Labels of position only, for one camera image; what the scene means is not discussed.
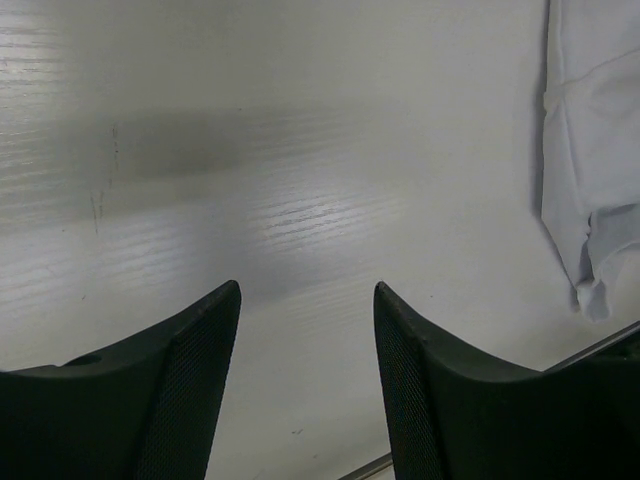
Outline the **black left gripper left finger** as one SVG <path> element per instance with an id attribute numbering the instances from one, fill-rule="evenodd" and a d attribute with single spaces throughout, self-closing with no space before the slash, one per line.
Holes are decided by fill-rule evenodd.
<path id="1" fill-rule="evenodd" d="M 241 309 L 230 280 L 66 364 L 1 375 L 5 479 L 202 479 Z"/>

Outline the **white skirt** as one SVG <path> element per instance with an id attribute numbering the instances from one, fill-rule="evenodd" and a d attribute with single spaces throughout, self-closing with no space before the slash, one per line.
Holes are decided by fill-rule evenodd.
<path id="1" fill-rule="evenodd" d="M 639 248 L 639 4 L 549 4 L 541 219 L 598 322 Z"/>

